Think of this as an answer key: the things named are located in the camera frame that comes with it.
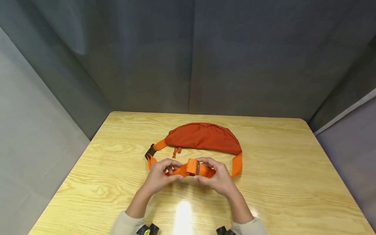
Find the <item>belt bag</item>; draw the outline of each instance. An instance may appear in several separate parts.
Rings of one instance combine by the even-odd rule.
[[[161,150],[167,145],[175,147],[173,158],[176,153],[180,153],[182,148],[215,150],[235,155],[232,159],[232,175],[236,177],[241,173],[243,167],[242,150],[239,141],[227,128],[211,123],[188,123],[170,131],[166,138],[156,144],[152,144],[146,152],[145,157],[149,164],[149,169],[157,163],[154,158],[156,151]],[[196,159],[189,159],[188,163],[182,165],[172,174],[165,173],[166,176],[180,174],[187,176],[205,176],[208,178],[215,175],[215,170],[209,168]]]

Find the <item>beige sleeve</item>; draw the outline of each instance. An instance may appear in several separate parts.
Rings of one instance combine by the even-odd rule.
[[[117,217],[110,235],[136,235],[144,224],[144,218],[134,219],[122,211]]]
[[[246,224],[232,222],[231,230],[236,233],[236,235],[267,235],[259,218],[255,218]]]

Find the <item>hand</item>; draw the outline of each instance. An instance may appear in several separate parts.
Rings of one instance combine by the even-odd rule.
[[[216,171],[212,178],[204,176],[194,176],[200,184],[213,188],[217,193],[229,197],[233,192],[238,191],[225,164],[217,162],[212,158],[196,158],[203,162],[205,166],[212,167]]]
[[[161,189],[179,179],[182,179],[183,176],[177,174],[172,176],[166,176],[164,173],[166,170],[172,174],[173,169],[177,169],[182,164],[178,161],[172,159],[164,159],[160,162],[153,164],[152,168],[150,169],[149,175],[147,176],[143,186],[143,192],[146,192],[149,196],[161,191]]]

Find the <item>wooden table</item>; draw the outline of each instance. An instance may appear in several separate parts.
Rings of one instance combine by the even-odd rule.
[[[30,234],[108,234],[149,172],[147,149],[190,122],[215,123],[238,138],[243,172],[235,183],[269,234],[374,234],[303,120],[133,112],[108,116]],[[155,157],[172,152],[166,147]],[[231,170],[230,154],[183,149],[176,159],[199,156]],[[215,235],[231,219],[224,197],[187,177],[153,196],[146,222],[161,235]]]

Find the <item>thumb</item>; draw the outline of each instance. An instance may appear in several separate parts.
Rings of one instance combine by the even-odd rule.
[[[172,176],[168,176],[168,177],[167,177],[167,182],[168,182],[168,183],[172,183],[172,182],[175,182],[175,181],[177,181],[177,180],[179,180],[179,179],[182,179],[182,178],[183,178],[182,175],[180,175],[180,174],[174,174],[174,175],[172,175]]]
[[[194,176],[193,178],[202,185],[205,185],[205,186],[211,185],[210,179],[205,176]]]

